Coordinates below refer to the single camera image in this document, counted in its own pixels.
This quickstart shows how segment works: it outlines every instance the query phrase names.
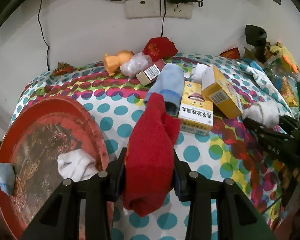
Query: yellow medicine box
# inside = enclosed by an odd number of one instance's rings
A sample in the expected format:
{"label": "yellow medicine box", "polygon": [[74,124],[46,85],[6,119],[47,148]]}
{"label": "yellow medicine box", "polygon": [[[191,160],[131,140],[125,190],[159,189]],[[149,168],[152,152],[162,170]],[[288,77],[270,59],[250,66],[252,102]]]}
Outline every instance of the yellow medicine box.
{"label": "yellow medicine box", "polygon": [[211,100],[229,119],[243,113],[239,95],[214,65],[202,73],[201,95],[205,100]]}
{"label": "yellow medicine box", "polygon": [[213,126],[213,103],[201,95],[201,85],[186,81],[179,110],[181,131],[206,135]]}

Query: wall outlet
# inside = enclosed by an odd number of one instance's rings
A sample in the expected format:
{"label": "wall outlet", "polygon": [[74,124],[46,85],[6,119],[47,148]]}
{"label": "wall outlet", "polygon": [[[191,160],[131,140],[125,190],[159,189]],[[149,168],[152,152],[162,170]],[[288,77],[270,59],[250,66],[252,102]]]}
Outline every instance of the wall outlet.
{"label": "wall outlet", "polygon": [[125,7],[128,19],[160,17],[160,0],[127,0]]}
{"label": "wall outlet", "polygon": [[[161,16],[164,15],[164,0],[161,0]],[[166,17],[191,19],[193,3],[172,4],[166,2]]]}

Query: red sock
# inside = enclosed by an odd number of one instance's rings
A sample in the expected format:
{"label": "red sock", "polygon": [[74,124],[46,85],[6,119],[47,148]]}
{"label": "red sock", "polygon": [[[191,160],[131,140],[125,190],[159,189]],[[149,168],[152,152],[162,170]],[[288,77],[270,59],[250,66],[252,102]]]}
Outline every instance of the red sock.
{"label": "red sock", "polygon": [[153,93],[130,135],[123,205],[141,217],[160,208],[171,190],[180,123],[166,113],[163,97]]}

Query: orange toy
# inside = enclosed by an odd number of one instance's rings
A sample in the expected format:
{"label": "orange toy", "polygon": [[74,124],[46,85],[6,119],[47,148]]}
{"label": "orange toy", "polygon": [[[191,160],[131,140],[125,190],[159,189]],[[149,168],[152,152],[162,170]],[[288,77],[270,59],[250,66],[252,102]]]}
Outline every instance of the orange toy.
{"label": "orange toy", "polygon": [[109,76],[113,76],[117,68],[123,63],[128,62],[133,55],[133,52],[128,50],[121,50],[115,56],[105,54],[103,63],[105,64],[105,68],[106,71],[108,71]]}

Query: bed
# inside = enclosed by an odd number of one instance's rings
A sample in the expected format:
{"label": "bed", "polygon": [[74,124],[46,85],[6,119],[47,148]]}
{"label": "bed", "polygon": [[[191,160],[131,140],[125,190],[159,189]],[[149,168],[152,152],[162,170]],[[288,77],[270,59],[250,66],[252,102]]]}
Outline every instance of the bed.
{"label": "bed", "polygon": [[[215,65],[239,93],[243,108],[255,101],[277,103],[280,114],[291,114],[282,96],[267,76],[241,61],[211,55],[178,53],[165,62],[180,65],[189,79],[197,63]],[[109,77],[103,63],[79,67],[75,72],[55,77],[45,72],[34,78],[22,92],[11,123],[20,112],[56,94],[69,96],[80,102],[99,125],[110,160],[127,145],[130,133],[145,110],[143,98],[149,86],[142,86],[136,78],[128,79],[121,73]],[[283,164],[264,153],[256,138],[246,130],[241,117],[226,119],[214,116],[214,126],[207,136],[180,132],[175,150],[180,160],[208,179],[223,181],[232,178],[262,213],[282,194],[279,171]],[[212,205],[212,239],[217,239],[217,211]],[[163,206],[143,218],[115,203],[112,239],[115,240],[178,240],[185,239],[190,203],[180,203],[171,191]],[[274,229],[285,216],[278,201],[263,214]]]}

